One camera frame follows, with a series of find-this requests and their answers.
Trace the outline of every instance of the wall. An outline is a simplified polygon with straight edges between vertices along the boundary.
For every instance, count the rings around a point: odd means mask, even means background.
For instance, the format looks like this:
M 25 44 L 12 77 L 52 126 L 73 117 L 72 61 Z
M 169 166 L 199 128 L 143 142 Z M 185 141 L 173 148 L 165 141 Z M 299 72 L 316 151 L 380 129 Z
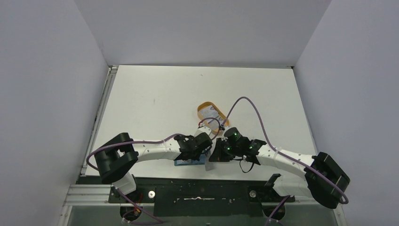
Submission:
M 75 0 L 110 65 L 293 66 L 331 0 Z
M 399 225 L 399 2 L 333 0 L 295 65 L 317 149 L 351 178 L 349 225 Z
M 107 64 L 73 0 L 2 0 L 0 17 L 0 225 L 53 226 Z

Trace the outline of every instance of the gray wall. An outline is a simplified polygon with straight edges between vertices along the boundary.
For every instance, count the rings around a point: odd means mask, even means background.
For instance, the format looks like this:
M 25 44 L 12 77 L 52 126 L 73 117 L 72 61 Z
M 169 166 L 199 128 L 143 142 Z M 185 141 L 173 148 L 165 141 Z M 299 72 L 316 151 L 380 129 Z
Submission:
M 351 178 L 352 226 L 399 225 L 398 12 L 333 0 L 294 69 L 317 149 Z
M 331 0 L 75 0 L 110 65 L 293 66 Z
M 107 64 L 73 0 L 2 0 L 0 68 L 0 225 L 53 226 Z

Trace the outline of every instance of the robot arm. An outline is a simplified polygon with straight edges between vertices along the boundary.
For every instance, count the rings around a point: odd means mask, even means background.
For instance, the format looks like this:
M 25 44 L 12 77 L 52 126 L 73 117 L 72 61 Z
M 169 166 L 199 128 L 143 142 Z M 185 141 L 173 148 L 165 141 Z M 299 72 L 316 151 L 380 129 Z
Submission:
M 164 141 L 133 141 L 127 133 L 121 133 L 103 145 L 102 151 L 100 148 L 92 154 L 95 156 L 102 183 L 112 183 L 124 194 L 129 194 L 136 190 L 135 180 L 128 172 L 136 162 L 155 159 L 198 160 L 203 151 L 212 145 L 210 133 L 209 128 L 201 127 L 194 136 L 177 135 Z M 124 152 L 124 155 L 120 156 L 118 150 Z M 275 174 L 268 180 L 266 186 L 272 188 L 280 196 L 313 197 L 317 202 L 331 209 L 337 207 L 342 197 L 326 181 L 301 164 L 273 151 L 262 140 L 249 140 L 236 128 L 228 129 L 223 138 L 216 140 L 213 154 L 215 151 L 242 157 L 254 164 L 273 166 L 297 175 L 296 178 L 284 179 L 280 174 Z M 336 162 L 325 153 L 312 156 L 282 149 L 278 149 L 278 152 L 316 169 L 342 191 L 345 191 L 350 182 Z

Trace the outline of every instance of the white table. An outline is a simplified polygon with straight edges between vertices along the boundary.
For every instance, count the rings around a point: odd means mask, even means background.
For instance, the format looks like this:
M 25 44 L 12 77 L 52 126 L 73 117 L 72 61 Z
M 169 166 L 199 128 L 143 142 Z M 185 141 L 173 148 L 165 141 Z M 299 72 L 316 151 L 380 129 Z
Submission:
M 161 140 L 173 133 L 194 134 L 197 107 L 213 102 L 227 115 L 235 100 L 247 96 L 257 106 L 274 146 L 302 154 L 315 154 L 298 88 L 291 69 L 119 66 L 94 150 L 121 132 L 134 139 Z M 230 116 L 242 135 L 264 140 L 258 118 L 246 100 Z M 250 163 L 243 163 L 245 170 Z M 268 180 L 273 173 L 294 176 L 274 167 L 255 165 L 247 174 L 238 162 L 174 166 L 170 160 L 139 162 L 130 173 L 136 177 Z M 88 167 L 86 175 L 98 175 Z

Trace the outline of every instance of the robotic arm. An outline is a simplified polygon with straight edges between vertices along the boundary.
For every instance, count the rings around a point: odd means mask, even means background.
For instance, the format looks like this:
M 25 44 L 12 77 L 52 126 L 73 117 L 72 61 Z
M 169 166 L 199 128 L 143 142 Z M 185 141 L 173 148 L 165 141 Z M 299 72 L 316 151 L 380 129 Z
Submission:
M 130 168 L 140 161 L 169 159 L 169 160 L 198 160 L 203 151 L 211 147 L 209 137 L 211 129 L 200 127 L 194 136 L 172 135 L 163 141 L 134 141 L 127 133 L 121 133 L 93 152 L 103 184 L 113 184 L 124 194 L 136 190 L 134 177 L 129 174 Z M 326 153 L 317 156 L 305 155 L 277 149 L 296 161 L 292 161 L 277 152 L 262 140 L 249 140 L 240 134 L 237 128 L 230 128 L 224 132 L 223 138 L 216 140 L 215 152 L 224 152 L 231 156 L 242 157 L 257 165 L 273 166 L 293 173 L 295 179 L 284 179 L 280 174 L 274 174 L 266 184 L 280 196 L 298 195 L 313 197 L 321 205 L 335 209 L 342 197 L 325 180 L 308 170 L 298 161 L 311 166 L 342 191 L 345 191 L 350 179 L 336 162 Z

